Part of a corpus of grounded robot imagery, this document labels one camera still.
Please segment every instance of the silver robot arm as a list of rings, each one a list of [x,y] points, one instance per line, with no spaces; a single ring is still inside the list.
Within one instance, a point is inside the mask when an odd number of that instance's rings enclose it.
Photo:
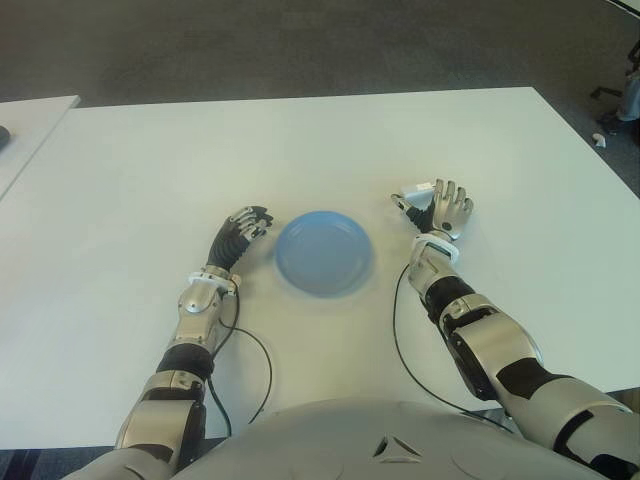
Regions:
[[[239,284],[229,271],[272,220],[263,207],[245,207],[225,221],[207,264],[189,276],[176,331],[123,423],[115,450],[68,479],[164,480],[195,460],[204,438],[204,385],[218,344],[214,327],[223,299],[235,296]]]
[[[476,293],[453,269],[453,245],[473,203],[464,189],[438,180],[429,208],[392,199],[423,233],[416,237],[409,282],[446,343],[471,393],[497,400],[523,435],[614,479],[640,465],[640,416],[596,388],[548,372],[533,339]]]

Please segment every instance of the wire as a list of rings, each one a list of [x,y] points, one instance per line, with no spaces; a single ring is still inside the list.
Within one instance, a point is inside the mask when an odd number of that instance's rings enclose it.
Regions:
[[[264,343],[262,343],[262,341],[260,341],[260,339],[256,337],[253,333],[249,332],[248,330],[245,330],[244,328],[238,327],[238,321],[240,319],[240,293],[238,292],[238,290],[239,290],[238,285],[236,285],[236,312],[234,315],[233,323],[231,325],[227,325],[222,321],[222,319],[220,319],[220,323],[222,324],[222,326],[229,331],[220,342],[220,345],[218,345],[218,347],[216,347],[216,349],[213,351],[213,359],[216,358],[216,356],[218,355],[218,352],[220,352],[222,347],[227,343],[227,341],[229,340],[229,337],[231,337],[231,335],[235,330],[247,335],[249,338],[255,341],[258,344],[258,346],[262,349],[262,352],[264,353],[264,356],[267,359],[267,364],[269,366],[269,383],[267,385],[267,392],[265,393],[265,396],[262,399],[260,406],[258,407],[256,412],[253,414],[251,419],[249,420],[249,424],[252,424],[255,421],[255,419],[258,418],[258,415],[260,415],[260,413],[263,411],[264,406],[266,405],[267,401],[269,400],[269,396],[271,395],[271,388],[273,385],[273,364],[271,362],[271,356],[269,355],[269,351],[264,346]],[[230,437],[232,435],[232,428],[231,428],[231,422],[229,420],[229,415],[227,414],[227,411],[225,410],[224,405],[222,404],[222,401],[216,394],[215,388],[213,387],[213,381],[211,380],[211,376],[209,376],[207,383],[209,385],[209,391],[211,392],[213,401],[218,407],[218,410],[220,410],[220,414],[224,418],[225,424],[227,426],[227,435]]]
[[[229,337],[233,333],[233,329],[236,328],[236,325],[238,324],[238,320],[240,318],[240,294],[238,293],[238,285],[233,280],[231,281],[236,286],[236,312],[233,317],[233,323],[231,324],[232,328],[229,330],[227,335],[225,335],[225,337],[220,342],[220,345],[216,347],[216,349],[213,351],[213,354],[211,355],[212,362],[215,360],[216,356],[218,355],[218,352],[220,352],[222,347],[224,347],[225,343],[227,343],[227,341],[229,340]],[[209,375],[209,378],[207,378],[207,384],[209,385],[209,391],[211,392],[213,401],[216,404],[216,407],[218,407],[218,410],[220,411],[222,418],[224,419],[224,423],[227,427],[227,437],[230,437],[231,435],[233,435],[233,429],[231,428],[231,420],[229,419],[229,414],[227,413],[227,410],[224,408],[222,400],[220,400],[220,397],[218,397],[218,395],[216,394],[216,389],[213,387],[213,380],[211,379],[211,375]]]
[[[222,324],[223,327],[228,328],[230,331],[237,330],[238,332],[244,333],[245,335],[253,339],[258,344],[258,346],[262,349],[262,352],[264,353],[264,356],[267,359],[267,364],[269,365],[269,384],[267,385],[267,392],[265,393],[262,399],[262,402],[260,403],[260,406],[256,410],[256,413],[253,415],[253,417],[251,417],[251,420],[249,420],[249,424],[251,424],[258,417],[258,415],[260,415],[260,413],[264,409],[265,404],[267,403],[267,400],[269,399],[269,396],[271,395],[271,386],[273,385],[273,364],[271,363],[271,356],[269,355],[267,348],[264,346],[264,343],[262,343],[260,339],[256,337],[253,333],[249,332],[248,330],[245,330],[244,328],[226,325],[222,320],[220,320],[220,323]]]
[[[422,390],[424,390],[428,395],[432,396],[433,398],[435,398],[437,400],[440,400],[442,403],[444,403],[446,405],[449,405],[450,407],[455,408],[456,410],[459,410],[464,415],[467,415],[469,417],[474,417],[474,418],[477,418],[479,420],[486,421],[486,422],[489,422],[489,423],[493,423],[497,427],[500,427],[501,429],[506,430],[509,433],[513,433],[513,431],[511,429],[505,427],[504,425],[501,425],[500,423],[495,422],[495,421],[491,420],[490,418],[484,417],[482,415],[478,415],[477,413],[474,413],[474,412],[472,412],[470,410],[467,410],[466,408],[462,408],[461,406],[456,405],[455,403],[452,403],[452,402],[450,402],[448,400],[445,400],[441,396],[435,394],[433,391],[431,391],[427,387],[425,387],[424,384],[420,380],[418,380],[416,378],[414,373],[409,368],[409,365],[407,365],[407,362],[405,361],[404,357],[402,356],[402,352],[400,351],[400,345],[398,344],[398,331],[397,331],[397,328],[396,328],[396,311],[397,311],[397,306],[398,306],[398,291],[400,290],[400,282],[402,281],[402,278],[404,277],[404,274],[406,273],[408,268],[409,268],[409,265],[405,266],[404,269],[402,270],[402,273],[400,273],[400,276],[398,277],[398,282],[396,283],[396,293],[395,293],[394,298],[393,298],[393,341],[396,344],[396,351],[398,352],[398,357],[400,357],[400,361],[402,362],[402,366],[407,371],[409,376],[413,379],[413,381],[416,382],[416,384],[418,384],[418,386]]]
[[[224,424],[227,427],[227,437],[230,437],[233,434],[233,431],[231,429],[231,420],[229,419],[229,414],[225,410],[224,405],[222,405],[222,401],[220,400],[220,398],[216,394],[215,388],[213,388],[213,382],[211,381],[211,375],[209,375],[209,378],[207,378],[207,384],[209,385],[209,391],[211,392],[211,396],[213,397],[213,401],[215,402],[216,406],[218,407],[218,410],[220,410],[220,413],[222,414],[222,418],[224,418]]]

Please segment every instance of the triangular logo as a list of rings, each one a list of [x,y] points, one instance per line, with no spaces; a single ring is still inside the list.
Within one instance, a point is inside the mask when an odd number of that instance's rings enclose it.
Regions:
[[[380,463],[420,463],[422,454],[398,437],[382,437],[373,457]]]

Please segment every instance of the blue plate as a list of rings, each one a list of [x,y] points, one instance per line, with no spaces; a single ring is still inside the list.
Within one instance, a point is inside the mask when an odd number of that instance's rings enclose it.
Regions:
[[[319,296],[355,289],[371,263],[371,243],[360,225],[336,212],[293,220],[276,244],[278,268],[296,287]]]

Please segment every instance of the metal arm segment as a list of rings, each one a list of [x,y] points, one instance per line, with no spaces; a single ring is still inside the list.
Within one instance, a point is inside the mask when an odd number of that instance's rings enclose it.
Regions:
[[[545,370],[529,334],[457,275],[452,254],[453,245],[419,237],[409,281],[471,393],[497,400],[529,440],[609,478],[631,478],[640,465],[640,416],[580,380]]]

